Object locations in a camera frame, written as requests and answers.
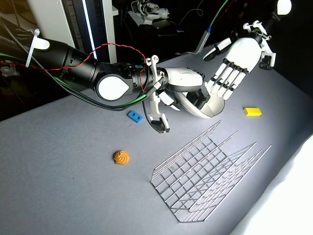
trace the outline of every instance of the blue lego brick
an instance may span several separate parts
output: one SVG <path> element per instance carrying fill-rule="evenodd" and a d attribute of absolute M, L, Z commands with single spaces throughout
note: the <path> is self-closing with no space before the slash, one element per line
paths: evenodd
<path fill-rule="evenodd" d="M 137 123 L 140 123 L 142 121 L 142 116 L 135 112 L 135 111 L 130 111 L 127 116 L 129 116 L 132 120 L 134 120 Z"/>

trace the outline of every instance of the table surface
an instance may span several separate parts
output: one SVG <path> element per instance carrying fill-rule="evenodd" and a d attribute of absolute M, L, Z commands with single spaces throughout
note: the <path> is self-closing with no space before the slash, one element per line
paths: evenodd
<path fill-rule="evenodd" d="M 211 62 L 202 56 L 184 55 L 160 66 L 211 76 L 223 56 Z M 246 117 L 244 107 L 260 107 L 263 115 Z M 0 122 L 0 234 L 229 234 L 313 133 L 313 101 L 273 70 L 254 69 L 214 118 L 160 109 L 171 126 L 168 134 L 146 121 L 135 123 L 128 111 L 102 110 L 72 96 Z M 140 105 L 133 110 L 143 114 Z M 209 220 L 178 223 L 150 184 L 152 171 L 219 120 L 213 141 L 239 131 L 226 152 L 255 141 L 255 152 L 273 147 Z M 127 165 L 112 160 L 120 149 L 130 153 Z"/>

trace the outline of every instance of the orange cookie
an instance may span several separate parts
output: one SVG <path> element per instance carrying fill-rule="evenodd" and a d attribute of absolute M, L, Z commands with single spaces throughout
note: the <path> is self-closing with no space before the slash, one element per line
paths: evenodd
<path fill-rule="evenodd" d="M 120 150 L 114 153 L 115 164 L 125 165 L 129 161 L 129 153 L 125 150 Z"/>

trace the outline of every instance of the white robotic hand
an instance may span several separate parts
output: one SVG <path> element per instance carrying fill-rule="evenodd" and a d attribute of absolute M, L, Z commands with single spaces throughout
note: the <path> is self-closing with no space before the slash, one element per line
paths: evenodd
<path fill-rule="evenodd" d="M 249 37 L 235 41 L 214 76 L 205 83 L 210 93 L 223 97 L 224 100 L 229 99 L 260 59 L 262 59 L 260 67 L 263 69 L 271 69 L 275 64 L 276 54 L 268 46 L 267 40 L 270 40 L 270 36 L 267 35 L 262 23 L 259 21 L 255 21 L 252 25 L 246 23 L 243 28 L 248 31 Z M 221 50 L 229 44 L 230 40 L 223 40 L 217 47 Z M 214 51 L 211 50 L 203 59 L 205 60 Z"/>

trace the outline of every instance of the metal wire basket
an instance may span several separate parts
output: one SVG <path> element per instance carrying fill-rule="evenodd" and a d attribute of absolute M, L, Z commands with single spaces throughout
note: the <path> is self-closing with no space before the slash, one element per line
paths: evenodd
<path fill-rule="evenodd" d="M 216 145 L 210 136 L 219 123 L 153 171 L 152 185 L 179 222 L 207 220 L 271 147 L 247 157 L 255 142 L 235 154 L 226 155 L 220 147 L 237 132 Z"/>

